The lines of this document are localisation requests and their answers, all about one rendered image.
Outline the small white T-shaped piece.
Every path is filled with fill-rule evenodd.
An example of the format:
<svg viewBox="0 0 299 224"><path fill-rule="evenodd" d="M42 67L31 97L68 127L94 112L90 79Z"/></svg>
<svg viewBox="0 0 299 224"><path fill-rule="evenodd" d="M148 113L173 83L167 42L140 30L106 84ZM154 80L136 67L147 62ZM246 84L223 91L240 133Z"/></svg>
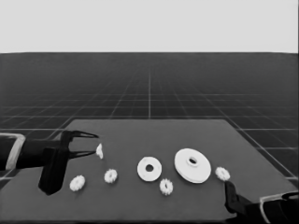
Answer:
<svg viewBox="0 0 299 224"><path fill-rule="evenodd" d="M102 160L104 158L103 146L100 143L96 148L96 155Z"/></svg>

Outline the large thick white disc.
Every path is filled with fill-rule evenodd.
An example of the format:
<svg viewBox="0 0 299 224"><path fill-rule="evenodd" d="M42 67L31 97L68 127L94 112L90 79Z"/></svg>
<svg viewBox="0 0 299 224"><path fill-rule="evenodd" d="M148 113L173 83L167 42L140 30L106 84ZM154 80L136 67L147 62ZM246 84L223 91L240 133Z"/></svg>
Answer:
<svg viewBox="0 0 299 224"><path fill-rule="evenodd" d="M207 157L192 148L180 149L174 158L177 172L193 184L202 184L211 175L211 164Z"/></svg>

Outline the white round carrier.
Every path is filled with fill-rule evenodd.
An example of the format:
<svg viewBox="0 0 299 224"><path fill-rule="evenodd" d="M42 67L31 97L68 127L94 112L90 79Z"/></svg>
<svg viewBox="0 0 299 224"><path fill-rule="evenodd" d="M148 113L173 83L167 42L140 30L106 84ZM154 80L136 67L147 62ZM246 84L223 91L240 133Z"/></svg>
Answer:
<svg viewBox="0 0 299 224"><path fill-rule="evenodd" d="M154 157L144 157L137 165L137 173L142 180L152 182L160 177L162 165Z"/></svg>

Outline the small white gear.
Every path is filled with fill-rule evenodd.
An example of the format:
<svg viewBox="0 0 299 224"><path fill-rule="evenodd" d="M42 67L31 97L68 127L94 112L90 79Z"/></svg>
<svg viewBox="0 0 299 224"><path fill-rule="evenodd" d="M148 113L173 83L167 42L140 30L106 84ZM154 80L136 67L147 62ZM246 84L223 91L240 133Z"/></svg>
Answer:
<svg viewBox="0 0 299 224"><path fill-rule="evenodd" d="M118 173L115 169L109 169L104 175L104 179L108 184L114 183L118 178Z"/></svg>
<svg viewBox="0 0 299 224"><path fill-rule="evenodd" d="M215 170L217 178L221 181L228 181L230 179L230 173L223 167L217 167Z"/></svg>
<svg viewBox="0 0 299 224"><path fill-rule="evenodd" d="M165 178L160 182L160 191L163 195L168 196L173 192L174 186L171 180Z"/></svg>
<svg viewBox="0 0 299 224"><path fill-rule="evenodd" d="M69 184L69 188L72 191L78 191L81 190L85 185L85 177L83 175L77 175L76 177L74 177L70 184Z"/></svg>

